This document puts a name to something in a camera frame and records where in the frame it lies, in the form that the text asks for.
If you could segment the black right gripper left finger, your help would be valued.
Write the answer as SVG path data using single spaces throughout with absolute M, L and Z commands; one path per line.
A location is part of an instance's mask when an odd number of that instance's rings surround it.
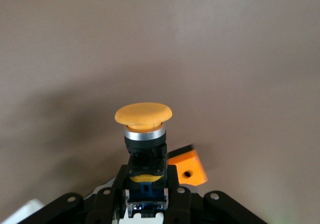
M 100 189 L 95 195 L 93 208 L 87 214 L 85 224 L 119 224 L 125 217 L 131 218 L 130 166 L 122 165 L 110 187 Z

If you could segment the white drawer cabinet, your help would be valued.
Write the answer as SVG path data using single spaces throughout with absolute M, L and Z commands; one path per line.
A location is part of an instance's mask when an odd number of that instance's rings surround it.
M 18 224 L 44 206 L 45 204 L 38 199 L 29 200 L 0 224 Z

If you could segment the orange box with hole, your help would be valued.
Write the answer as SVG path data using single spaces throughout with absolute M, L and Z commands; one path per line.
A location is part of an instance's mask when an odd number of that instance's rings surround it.
M 198 186 L 208 178 L 195 147 L 190 144 L 167 154 L 168 165 L 175 165 L 180 184 Z

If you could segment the orange mushroom push button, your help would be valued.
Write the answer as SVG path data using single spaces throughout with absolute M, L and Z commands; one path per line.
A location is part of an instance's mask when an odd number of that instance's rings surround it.
M 123 181 L 124 210 L 130 218 L 155 217 L 168 208 L 166 128 L 171 109 L 145 102 L 124 106 L 114 118 L 124 126 L 124 142 L 130 154 Z

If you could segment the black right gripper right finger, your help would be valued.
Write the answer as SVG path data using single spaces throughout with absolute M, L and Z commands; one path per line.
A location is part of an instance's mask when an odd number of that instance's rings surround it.
M 198 188 L 191 184 L 180 184 L 175 165 L 168 165 L 167 172 L 169 203 L 163 224 L 191 224 L 192 194 L 198 193 Z

